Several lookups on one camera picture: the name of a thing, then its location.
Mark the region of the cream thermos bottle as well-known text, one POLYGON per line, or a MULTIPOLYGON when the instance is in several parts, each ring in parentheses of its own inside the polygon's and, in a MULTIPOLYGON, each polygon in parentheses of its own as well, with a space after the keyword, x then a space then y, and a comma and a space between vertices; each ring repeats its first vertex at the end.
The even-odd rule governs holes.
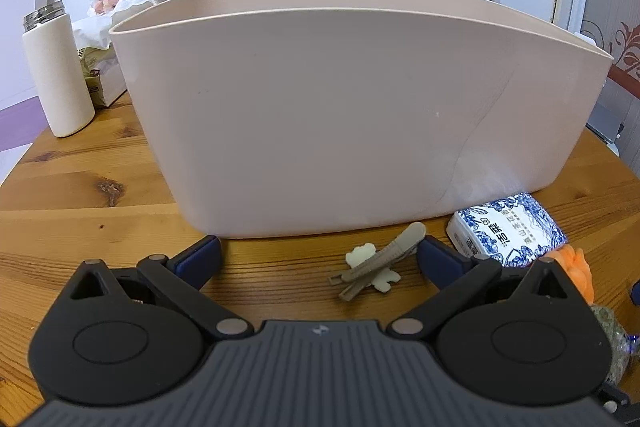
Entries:
POLYGON ((82 73, 70 16, 55 1, 24 17, 23 46, 29 72, 52 133, 72 135, 96 111, 82 73))

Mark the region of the grey laptop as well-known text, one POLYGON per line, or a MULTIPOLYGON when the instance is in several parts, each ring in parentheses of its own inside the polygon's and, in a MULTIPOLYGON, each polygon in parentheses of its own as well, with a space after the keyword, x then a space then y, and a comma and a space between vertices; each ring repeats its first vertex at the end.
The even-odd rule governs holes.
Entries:
POLYGON ((606 107, 596 103, 587 120, 586 127, 606 145, 616 156, 620 156, 620 150, 616 141, 624 130, 623 123, 606 107))

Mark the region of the orange cloth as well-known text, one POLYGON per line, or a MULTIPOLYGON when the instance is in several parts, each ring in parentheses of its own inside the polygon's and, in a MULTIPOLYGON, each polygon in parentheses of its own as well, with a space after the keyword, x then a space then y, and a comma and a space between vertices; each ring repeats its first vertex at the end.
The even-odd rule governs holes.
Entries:
POLYGON ((565 244, 557 251, 549 253, 548 256, 559 262, 580 295, 585 298, 589 306, 593 305, 592 273, 582 248, 574 248, 570 244, 565 244))

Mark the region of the purple white headboard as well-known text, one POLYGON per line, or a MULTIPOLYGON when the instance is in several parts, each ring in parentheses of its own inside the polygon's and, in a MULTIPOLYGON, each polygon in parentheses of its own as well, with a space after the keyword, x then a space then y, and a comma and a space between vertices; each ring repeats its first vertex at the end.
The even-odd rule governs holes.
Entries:
POLYGON ((50 0, 1 0, 1 176, 47 127, 23 46, 23 18, 50 0))

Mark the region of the beige plastic storage basket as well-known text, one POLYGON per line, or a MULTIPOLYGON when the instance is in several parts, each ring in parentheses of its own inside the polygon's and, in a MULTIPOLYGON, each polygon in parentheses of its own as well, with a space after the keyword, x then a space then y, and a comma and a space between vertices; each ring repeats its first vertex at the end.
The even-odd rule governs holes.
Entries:
POLYGON ((538 191, 612 64, 486 0, 168 0, 110 35, 183 218, 222 237, 382 227, 538 191))

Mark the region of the blue white tissue pack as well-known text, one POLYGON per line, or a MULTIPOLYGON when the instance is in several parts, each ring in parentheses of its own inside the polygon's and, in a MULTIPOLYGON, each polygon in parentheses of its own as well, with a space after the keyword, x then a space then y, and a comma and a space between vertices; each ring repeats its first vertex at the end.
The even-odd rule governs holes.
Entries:
POLYGON ((485 255, 510 268, 527 267, 567 243, 548 211, 526 192, 456 211, 446 233, 458 253, 485 255))

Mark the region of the taupe hair clips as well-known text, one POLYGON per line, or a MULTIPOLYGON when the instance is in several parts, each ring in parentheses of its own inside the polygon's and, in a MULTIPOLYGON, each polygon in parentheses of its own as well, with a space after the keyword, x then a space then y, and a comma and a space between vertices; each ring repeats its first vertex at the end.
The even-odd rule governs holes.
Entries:
POLYGON ((346 303, 369 286, 380 293, 387 293, 393 283, 401 279, 393 265, 413 255, 425 237, 426 226, 422 222, 413 222, 379 251, 372 243, 357 246, 345 255, 347 268, 331 275, 329 283, 333 286, 346 285, 338 295, 346 303))

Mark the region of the tissue box with tissue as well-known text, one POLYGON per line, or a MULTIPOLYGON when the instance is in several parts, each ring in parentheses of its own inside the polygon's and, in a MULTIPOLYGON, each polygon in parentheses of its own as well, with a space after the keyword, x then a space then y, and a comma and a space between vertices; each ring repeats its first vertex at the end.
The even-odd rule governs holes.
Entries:
POLYGON ((72 23, 81 69, 94 106, 108 107, 127 90, 111 40, 111 28, 155 3, 155 0, 118 0, 111 12, 72 23))

